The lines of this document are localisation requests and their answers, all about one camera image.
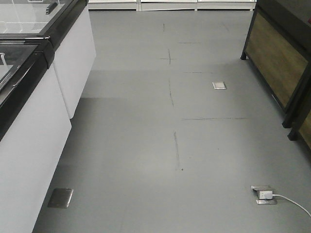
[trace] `white power cord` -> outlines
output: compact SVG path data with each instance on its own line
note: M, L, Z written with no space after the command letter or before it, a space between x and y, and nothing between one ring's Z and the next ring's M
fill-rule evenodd
M288 200L290 201L291 203L295 204L296 206L300 207L301 209L303 209L310 217L311 217L311 214L309 213L308 210L306 210L304 207L302 207L301 205L299 205L297 202L285 197L285 196L282 196L282 195L278 195L278 194L273 194L272 195L273 197L280 197L280 198L284 198L285 200Z

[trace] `wooden panel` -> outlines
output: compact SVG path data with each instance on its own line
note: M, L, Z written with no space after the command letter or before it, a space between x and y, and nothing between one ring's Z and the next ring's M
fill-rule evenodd
M309 112L309 114L307 115L307 118L300 127L299 132L308 144L308 146L311 148L311 112Z
M259 12L246 52L286 107L308 61Z

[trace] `black metal frame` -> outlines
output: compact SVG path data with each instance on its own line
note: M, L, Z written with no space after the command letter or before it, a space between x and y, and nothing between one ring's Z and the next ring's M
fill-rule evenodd
M295 38L292 35L287 33L284 30L284 28L280 27L277 22L275 22L272 18L270 18L265 13L265 11L260 7L260 3L261 3L261 1L258 1L256 4L254 14L252 17L252 21L250 24L250 28L249 28L247 38L245 41L245 45L244 45L244 48L242 51L241 60L246 60L246 57L248 57L250 62L252 63L252 65L254 65L256 67L255 63L251 59L251 56L249 56L249 54L247 54L246 48L247 48L247 45L249 42L249 38L250 38L251 31L252 31L253 26L254 26L256 16L259 12L260 15L262 15L273 26L273 28L275 30L277 30L309 62L309 64L307 65L303 75L301 76L301 78L300 78L292 96L290 97L288 103L286 104L286 106L283 106L283 104L280 102L278 97L275 95L275 93L272 90L272 88L270 87L270 85L265 80L264 76L261 74L260 70L257 69L260 73L260 76L261 76L263 82L265 83L265 86L269 89L270 93L274 96L274 98L278 102L279 106L284 111L284 113L286 113L286 116L285 116L285 119L284 119L282 125L285 128L289 128L292 126L293 121L297 116L297 112L301 107L301 102L302 102L303 98L305 97L308 88L311 87L311 55L306 51L306 49L303 46L301 46L300 44L297 43L297 41L295 40Z
M288 134L288 138L291 141L296 141L301 138L306 143L304 138L300 135L299 129L302 126L303 122L305 121L310 111L311 111L311 92L309 92L308 95L306 96L305 105L302 107L300 114L296 119L296 122L294 123L291 132Z
M50 42L40 42L34 52L22 64L19 64L19 69L0 90L0 141L50 67L53 59L54 51Z
M0 34L0 40L48 40L56 51L87 3L88 0L73 0L67 7L64 6L64 10L59 11L40 33Z

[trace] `display counter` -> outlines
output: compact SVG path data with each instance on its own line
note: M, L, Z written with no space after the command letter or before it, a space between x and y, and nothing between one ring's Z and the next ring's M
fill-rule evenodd
M71 123L48 41L0 43L0 229L31 233Z
M67 112L73 118L96 53L87 0L3 0L0 40L49 41Z
M292 126L311 79L311 1L259 0L241 59L255 65Z

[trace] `electrical plug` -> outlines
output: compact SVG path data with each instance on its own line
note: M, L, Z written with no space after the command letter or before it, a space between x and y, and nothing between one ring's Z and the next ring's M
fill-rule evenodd
M259 200L271 200L273 199L273 191L272 190L258 190L257 191Z

